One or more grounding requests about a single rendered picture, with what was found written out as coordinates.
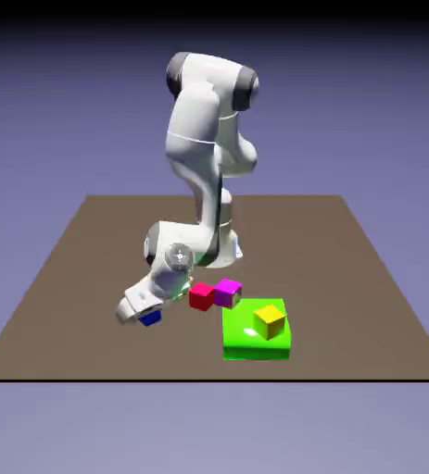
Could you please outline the small red cube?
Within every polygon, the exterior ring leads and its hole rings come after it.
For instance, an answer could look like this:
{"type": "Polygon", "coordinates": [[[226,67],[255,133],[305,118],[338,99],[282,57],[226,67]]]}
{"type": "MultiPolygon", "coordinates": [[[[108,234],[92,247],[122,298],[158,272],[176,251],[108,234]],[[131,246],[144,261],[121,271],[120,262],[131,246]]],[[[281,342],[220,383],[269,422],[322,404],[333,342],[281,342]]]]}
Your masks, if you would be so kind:
{"type": "Polygon", "coordinates": [[[204,282],[197,282],[189,290],[189,306],[200,310],[208,311],[214,304],[215,288],[204,282]]]}

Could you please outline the small blue cube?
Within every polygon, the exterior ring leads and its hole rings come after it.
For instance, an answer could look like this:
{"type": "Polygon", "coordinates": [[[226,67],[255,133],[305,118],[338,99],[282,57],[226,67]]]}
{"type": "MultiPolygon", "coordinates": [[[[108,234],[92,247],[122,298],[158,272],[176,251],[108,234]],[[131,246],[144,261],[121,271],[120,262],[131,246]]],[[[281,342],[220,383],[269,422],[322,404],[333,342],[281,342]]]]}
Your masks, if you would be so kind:
{"type": "Polygon", "coordinates": [[[162,319],[162,312],[160,309],[147,313],[141,317],[139,317],[139,322],[143,324],[145,327],[152,326],[157,324],[162,319]]]}

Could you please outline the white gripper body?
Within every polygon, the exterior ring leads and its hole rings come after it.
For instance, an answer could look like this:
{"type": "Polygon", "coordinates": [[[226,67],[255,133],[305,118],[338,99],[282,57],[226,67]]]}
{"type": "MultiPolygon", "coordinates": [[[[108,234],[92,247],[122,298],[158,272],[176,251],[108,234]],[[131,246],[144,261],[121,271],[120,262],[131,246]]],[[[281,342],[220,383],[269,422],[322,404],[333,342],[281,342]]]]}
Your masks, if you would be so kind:
{"type": "Polygon", "coordinates": [[[145,286],[134,285],[124,292],[116,315],[121,323],[138,321],[160,310],[162,306],[163,300],[148,291],[145,286]]]}

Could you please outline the large green box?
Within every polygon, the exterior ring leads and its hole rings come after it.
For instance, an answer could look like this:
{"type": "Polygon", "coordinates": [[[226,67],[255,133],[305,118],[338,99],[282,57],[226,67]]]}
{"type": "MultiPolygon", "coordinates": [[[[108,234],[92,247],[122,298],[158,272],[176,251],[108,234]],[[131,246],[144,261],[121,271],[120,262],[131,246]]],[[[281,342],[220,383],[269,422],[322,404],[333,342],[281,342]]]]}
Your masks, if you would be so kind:
{"type": "Polygon", "coordinates": [[[283,298],[243,298],[231,309],[222,310],[223,360],[287,360],[292,331],[283,298]],[[286,315],[284,331],[265,340],[253,329],[254,311],[275,305],[286,315]]]}

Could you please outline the small yellow cube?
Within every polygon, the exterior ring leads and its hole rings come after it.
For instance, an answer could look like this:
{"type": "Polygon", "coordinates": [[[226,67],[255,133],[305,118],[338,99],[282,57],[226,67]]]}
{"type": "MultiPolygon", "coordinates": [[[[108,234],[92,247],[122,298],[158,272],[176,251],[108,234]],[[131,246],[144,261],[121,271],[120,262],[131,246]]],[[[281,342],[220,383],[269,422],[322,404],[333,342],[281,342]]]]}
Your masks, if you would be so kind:
{"type": "Polygon", "coordinates": [[[253,329],[265,340],[270,340],[284,331],[285,313],[275,305],[268,305],[254,311],[253,329]]]}

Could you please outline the small magenta cube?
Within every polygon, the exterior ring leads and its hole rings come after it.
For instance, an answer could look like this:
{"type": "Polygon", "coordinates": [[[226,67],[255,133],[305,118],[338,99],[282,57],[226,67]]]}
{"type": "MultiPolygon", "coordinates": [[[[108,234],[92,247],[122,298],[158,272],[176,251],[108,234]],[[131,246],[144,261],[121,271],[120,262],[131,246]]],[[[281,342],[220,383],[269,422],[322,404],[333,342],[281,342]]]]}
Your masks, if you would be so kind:
{"type": "Polygon", "coordinates": [[[242,297],[243,285],[239,281],[222,279],[214,288],[214,304],[231,309],[242,297]]]}

